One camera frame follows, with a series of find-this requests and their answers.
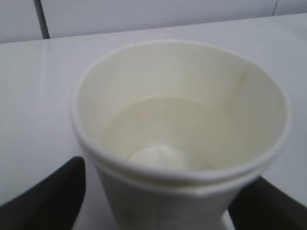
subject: white wall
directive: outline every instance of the white wall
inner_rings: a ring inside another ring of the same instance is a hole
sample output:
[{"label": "white wall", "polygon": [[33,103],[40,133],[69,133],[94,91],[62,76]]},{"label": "white wall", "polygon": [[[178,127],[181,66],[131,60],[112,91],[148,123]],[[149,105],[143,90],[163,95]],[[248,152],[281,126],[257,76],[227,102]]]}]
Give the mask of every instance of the white wall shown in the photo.
[{"label": "white wall", "polygon": [[307,0],[278,0],[274,15],[307,13]]},{"label": "white wall", "polygon": [[0,0],[0,43],[41,38],[33,0]]},{"label": "white wall", "polygon": [[271,16],[276,0],[42,0],[50,37]]}]

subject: paper cup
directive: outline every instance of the paper cup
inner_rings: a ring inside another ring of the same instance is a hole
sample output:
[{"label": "paper cup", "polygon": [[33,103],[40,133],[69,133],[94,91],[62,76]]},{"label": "paper cup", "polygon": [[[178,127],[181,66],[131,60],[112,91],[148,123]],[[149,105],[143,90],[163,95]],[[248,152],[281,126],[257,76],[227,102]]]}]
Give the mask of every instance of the paper cup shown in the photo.
[{"label": "paper cup", "polygon": [[103,56],[71,110],[122,230],[213,228],[274,159],[289,114],[285,94],[257,64],[186,41]]}]

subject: cup bottom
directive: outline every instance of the cup bottom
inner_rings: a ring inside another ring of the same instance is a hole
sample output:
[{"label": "cup bottom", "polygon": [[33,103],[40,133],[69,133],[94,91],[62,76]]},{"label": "cup bottom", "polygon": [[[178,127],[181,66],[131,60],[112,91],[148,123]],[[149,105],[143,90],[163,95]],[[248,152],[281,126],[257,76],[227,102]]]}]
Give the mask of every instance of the cup bottom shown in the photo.
[{"label": "cup bottom", "polygon": [[200,157],[192,156],[178,148],[166,145],[152,145],[141,148],[129,157],[129,161],[167,170],[212,169]]}]

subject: cup rim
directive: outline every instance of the cup rim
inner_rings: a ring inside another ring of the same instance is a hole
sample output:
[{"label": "cup rim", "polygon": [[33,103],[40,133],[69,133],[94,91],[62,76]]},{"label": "cup rim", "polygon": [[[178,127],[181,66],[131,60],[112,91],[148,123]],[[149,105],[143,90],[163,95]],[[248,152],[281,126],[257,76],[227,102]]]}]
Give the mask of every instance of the cup rim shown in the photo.
[{"label": "cup rim", "polygon": [[[110,151],[105,149],[104,147],[100,146],[97,142],[91,139],[86,132],[84,131],[82,124],[79,118],[78,112],[78,99],[80,89],[83,86],[83,83],[87,76],[91,73],[91,71],[99,65],[99,63],[103,62],[105,59],[116,55],[117,53],[134,47],[134,46],[142,46],[142,45],[151,45],[151,44],[159,44],[159,43],[177,43],[177,44],[187,44],[187,45],[195,45],[195,46],[202,46],[207,48],[217,49],[219,51],[228,53],[233,56],[237,56],[246,60],[248,63],[254,64],[258,68],[260,68],[270,79],[271,81],[278,87],[280,90],[286,106],[286,120],[285,124],[280,132],[277,140],[272,144],[271,147],[267,148],[261,155],[257,156],[253,160],[243,163],[237,166],[231,166],[229,168],[224,169],[217,169],[217,170],[205,170],[205,171],[180,171],[180,170],[165,170],[165,169],[156,169],[150,168],[141,164],[133,163],[126,161],[114,154]],[[71,104],[70,104],[70,117],[73,129],[77,134],[77,138],[84,144],[90,151],[91,158],[94,158],[96,161],[100,161],[102,164],[106,164],[115,168],[119,171],[127,172],[129,174],[133,174],[137,177],[142,177],[146,179],[151,179],[154,181],[168,181],[168,182],[175,182],[175,183],[203,183],[203,182],[216,182],[221,180],[230,179],[236,176],[240,176],[245,173],[249,173],[254,169],[260,167],[265,162],[270,161],[276,154],[278,150],[281,148],[282,144],[284,143],[285,139],[287,138],[291,126],[291,107],[290,101],[285,93],[282,86],[275,80],[271,73],[269,73],[265,68],[263,68],[258,63],[251,61],[249,58],[238,54],[234,51],[227,50],[215,45],[207,44],[204,42],[196,42],[196,41],[187,41],[187,40],[152,40],[152,41],[143,41],[143,42],[135,42],[130,43],[119,48],[116,48],[106,54],[102,55],[98,60],[96,60],[82,75],[77,87],[75,88],[72,97],[71,97]]]}]

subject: table surface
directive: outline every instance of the table surface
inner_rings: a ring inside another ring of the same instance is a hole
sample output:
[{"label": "table surface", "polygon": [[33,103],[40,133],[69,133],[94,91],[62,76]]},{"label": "table surface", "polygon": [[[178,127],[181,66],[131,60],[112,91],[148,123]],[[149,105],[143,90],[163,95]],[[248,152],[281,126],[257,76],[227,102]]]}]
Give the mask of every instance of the table surface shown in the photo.
[{"label": "table surface", "polygon": [[[81,155],[68,106],[91,63],[116,47],[155,39],[214,44],[249,57],[274,75],[289,95],[293,120],[279,158],[264,177],[307,206],[307,14],[1,44],[0,205]],[[87,175],[74,228],[115,229],[89,164]]]}]

